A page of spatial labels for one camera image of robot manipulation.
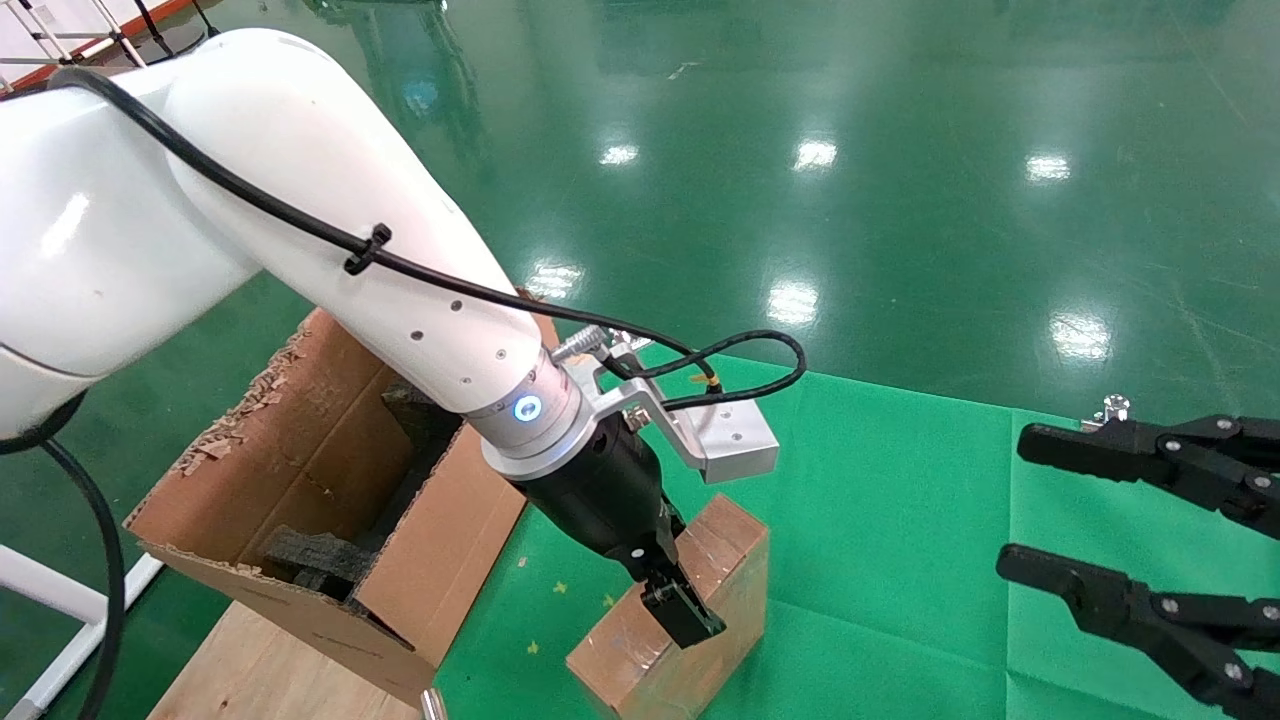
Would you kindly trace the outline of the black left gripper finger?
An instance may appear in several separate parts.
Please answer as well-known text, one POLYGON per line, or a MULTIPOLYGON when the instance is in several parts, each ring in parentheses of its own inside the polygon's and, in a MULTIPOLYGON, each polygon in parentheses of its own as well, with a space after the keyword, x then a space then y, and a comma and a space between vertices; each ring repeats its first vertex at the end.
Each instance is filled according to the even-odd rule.
POLYGON ((658 565, 643 571, 641 602, 668 637, 687 650, 724 632, 678 565, 658 565))

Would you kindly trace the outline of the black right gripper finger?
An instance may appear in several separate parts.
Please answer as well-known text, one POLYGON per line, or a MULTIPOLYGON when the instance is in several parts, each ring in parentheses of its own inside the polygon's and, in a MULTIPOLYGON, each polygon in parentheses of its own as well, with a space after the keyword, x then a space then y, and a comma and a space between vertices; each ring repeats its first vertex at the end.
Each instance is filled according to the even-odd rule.
POLYGON ((1277 652, 1277 600, 1156 592, 1125 573, 1014 543, 1000 550, 997 573, 1059 597, 1080 632, 1142 652, 1193 700, 1233 719, 1279 716, 1277 673, 1240 656, 1277 652))
POLYGON ((1144 482, 1247 529, 1279 537, 1279 424, 1211 415, 1172 427, 1106 421, 1096 430, 1029 424, 1018 455, 1114 482, 1144 482))

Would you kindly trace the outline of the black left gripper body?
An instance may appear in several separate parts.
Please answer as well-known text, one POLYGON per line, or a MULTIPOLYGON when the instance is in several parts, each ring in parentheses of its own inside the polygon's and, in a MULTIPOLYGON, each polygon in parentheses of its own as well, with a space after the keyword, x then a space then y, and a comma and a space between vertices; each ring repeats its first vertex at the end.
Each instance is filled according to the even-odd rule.
POLYGON ((655 451, 621 415, 600 420, 562 468, 512 486, 567 537, 621 564, 655 597, 691 593, 675 543, 686 523, 666 493, 655 451))

